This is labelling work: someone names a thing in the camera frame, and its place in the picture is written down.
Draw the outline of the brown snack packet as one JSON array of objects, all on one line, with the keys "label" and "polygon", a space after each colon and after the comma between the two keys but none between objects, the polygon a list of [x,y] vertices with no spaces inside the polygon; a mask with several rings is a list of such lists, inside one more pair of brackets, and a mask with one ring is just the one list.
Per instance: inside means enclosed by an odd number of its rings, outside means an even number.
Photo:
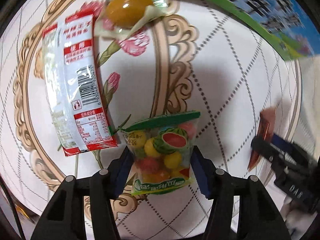
[{"label": "brown snack packet", "polygon": [[[261,137],[267,142],[271,142],[276,122],[276,108],[268,107],[260,112],[260,122],[257,131],[257,137]],[[251,156],[248,163],[248,170],[251,171],[259,162],[260,157],[257,151],[251,150]]]}]

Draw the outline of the green watermelon gum candy bag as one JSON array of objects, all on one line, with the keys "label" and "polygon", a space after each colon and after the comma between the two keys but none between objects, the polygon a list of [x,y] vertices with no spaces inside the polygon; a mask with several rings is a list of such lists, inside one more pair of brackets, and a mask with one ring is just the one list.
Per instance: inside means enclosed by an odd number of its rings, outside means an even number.
[{"label": "green watermelon gum candy bag", "polygon": [[164,194],[190,183],[190,160],[201,113],[154,116],[120,131],[136,172],[132,195]]}]

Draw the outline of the red white long snack packet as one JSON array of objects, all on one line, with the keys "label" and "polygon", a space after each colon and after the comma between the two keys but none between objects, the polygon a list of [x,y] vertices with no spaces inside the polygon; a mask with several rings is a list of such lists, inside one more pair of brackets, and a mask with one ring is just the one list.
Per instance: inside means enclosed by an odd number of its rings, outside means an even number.
[{"label": "red white long snack packet", "polygon": [[116,147],[94,58],[94,12],[80,11],[43,31],[47,101],[66,156]]}]

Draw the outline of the blue green cardboard box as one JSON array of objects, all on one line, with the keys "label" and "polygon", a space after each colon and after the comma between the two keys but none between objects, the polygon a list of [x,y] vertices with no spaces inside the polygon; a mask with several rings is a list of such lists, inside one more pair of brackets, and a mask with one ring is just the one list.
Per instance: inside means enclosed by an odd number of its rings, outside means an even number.
[{"label": "blue green cardboard box", "polygon": [[319,54],[319,32],[297,0],[155,0],[172,13],[186,16],[200,32],[200,47],[210,39],[212,29],[224,28],[237,51],[253,48],[255,38],[263,38],[283,59]]}]

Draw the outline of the vacuum packed braised egg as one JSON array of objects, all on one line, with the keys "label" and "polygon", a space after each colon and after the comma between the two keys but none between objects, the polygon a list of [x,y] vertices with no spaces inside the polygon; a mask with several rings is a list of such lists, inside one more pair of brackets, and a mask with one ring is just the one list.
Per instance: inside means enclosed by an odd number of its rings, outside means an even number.
[{"label": "vacuum packed braised egg", "polygon": [[94,24],[94,36],[125,40],[147,23],[174,12],[171,0],[106,0]]}]

